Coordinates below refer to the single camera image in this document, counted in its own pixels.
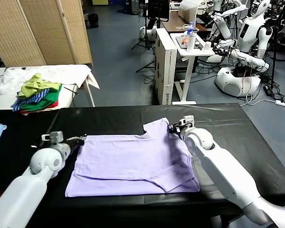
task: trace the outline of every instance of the shirt sleeve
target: shirt sleeve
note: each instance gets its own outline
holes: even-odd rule
[[[167,135],[169,120],[165,117],[151,123],[143,125],[143,129],[147,135],[154,139],[159,139]]]

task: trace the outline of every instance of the trash bin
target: trash bin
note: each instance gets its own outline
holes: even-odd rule
[[[88,14],[87,18],[89,19],[90,22],[90,28],[98,27],[98,15],[96,13]]]

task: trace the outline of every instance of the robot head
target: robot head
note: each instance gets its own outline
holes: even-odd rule
[[[270,0],[254,0],[251,4],[251,15],[257,16],[265,13],[269,6]]]

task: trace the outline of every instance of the cardboard box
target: cardboard box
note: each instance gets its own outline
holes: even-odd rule
[[[172,101],[177,48],[167,31],[156,29],[155,89],[160,105]]]
[[[7,67],[92,63],[80,0],[0,0]]]

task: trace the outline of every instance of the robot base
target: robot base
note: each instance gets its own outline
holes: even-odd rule
[[[231,96],[253,95],[257,90],[261,79],[258,76],[248,76],[245,78],[234,77],[232,75],[234,67],[223,67],[219,70],[215,84],[226,94]]]
[[[153,26],[152,29],[147,29],[147,38],[150,42],[155,41],[156,28],[157,28],[156,26]],[[145,31],[146,31],[146,29],[144,26],[139,29],[139,38],[140,39],[144,39]]]

